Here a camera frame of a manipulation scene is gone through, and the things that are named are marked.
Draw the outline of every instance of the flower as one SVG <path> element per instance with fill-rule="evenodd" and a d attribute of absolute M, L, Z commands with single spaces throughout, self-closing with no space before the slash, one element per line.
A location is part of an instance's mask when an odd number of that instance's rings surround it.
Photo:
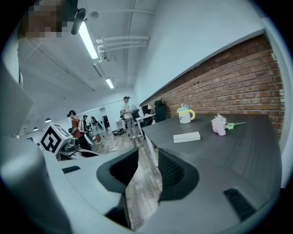
<path fill-rule="evenodd" d="M 225 128 L 226 128 L 226 118 L 218 114 L 212 120 L 212 129 L 215 133 L 218 133 L 220 136 L 224 136 L 226 135 Z"/>

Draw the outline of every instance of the backpack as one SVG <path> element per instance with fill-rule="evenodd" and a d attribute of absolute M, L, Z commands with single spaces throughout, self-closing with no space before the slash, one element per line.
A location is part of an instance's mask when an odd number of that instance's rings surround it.
<path fill-rule="evenodd" d="M 80 131 L 81 133 L 85 132 L 85 128 L 84 128 L 84 124 L 83 124 L 83 120 L 80 121 L 80 119 L 78 117 L 74 117 L 76 119 L 78 119 L 78 131 Z"/>

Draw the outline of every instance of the man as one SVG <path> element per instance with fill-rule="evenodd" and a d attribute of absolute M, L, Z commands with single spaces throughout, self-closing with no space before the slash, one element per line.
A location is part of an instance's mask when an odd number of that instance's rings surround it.
<path fill-rule="evenodd" d="M 96 140 L 97 140 L 96 144 L 101 144 L 103 141 L 101 140 L 101 136 L 99 134 L 99 129 L 98 129 L 97 125 L 93 122 L 92 118 L 87 115 L 84 115 L 83 119 L 85 119 L 87 122 L 87 129 L 88 130 L 91 129 L 93 135 L 96 136 Z"/>
<path fill-rule="evenodd" d="M 87 140 L 84 137 L 84 133 L 81 133 L 78 130 L 78 124 L 80 122 L 80 119 L 76 116 L 76 112 L 74 110 L 69 111 L 68 114 L 71 118 L 71 124 L 72 124 L 72 132 L 71 135 L 74 136 L 75 138 L 78 138 L 79 140 L 79 146 L 82 149 L 86 150 L 92 150 L 91 146 L 88 144 Z M 87 157 L 87 154 L 85 152 L 82 153 L 82 156 Z"/>
<path fill-rule="evenodd" d="M 131 138 L 141 137 L 141 135 L 137 133 L 136 127 L 134 125 L 134 120 L 131 115 L 131 110 L 129 109 L 129 105 L 128 105 L 129 97 L 124 97 L 123 101 L 124 103 L 121 108 L 121 113 L 124 115 L 125 123 L 127 124 L 129 129 L 130 137 Z"/>

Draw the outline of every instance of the red shirt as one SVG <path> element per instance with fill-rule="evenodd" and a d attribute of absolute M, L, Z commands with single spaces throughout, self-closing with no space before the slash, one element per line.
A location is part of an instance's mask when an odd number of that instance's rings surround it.
<path fill-rule="evenodd" d="M 71 124 L 72 124 L 72 128 L 77 128 L 77 131 L 74 134 L 75 138 L 79 138 L 81 136 L 83 136 L 83 133 L 81 133 L 80 131 L 78 131 L 78 124 L 79 124 L 79 119 L 77 117 L 74 117 L 71 120 Z"/>

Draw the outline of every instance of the wooden floor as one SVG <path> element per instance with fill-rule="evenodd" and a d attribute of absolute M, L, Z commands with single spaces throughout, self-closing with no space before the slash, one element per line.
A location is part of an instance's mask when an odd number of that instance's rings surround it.
<path fill-rule="evenodd" d="M 131 229 L 137 230 L 152 214 L 158 206 L 158 199 L 162 191 L 162 178 L 155 167 L 147 141 L 140 138 L 129 138 L 127 134 L 113 139 L 113 135 L 104 135 L 103 143 L 93 146 L 93 151 L 104 154 L 110 148 L 116 150 L 136 148 L 139 149 L 138 169 L 126 188 L 126 199 Z"/>

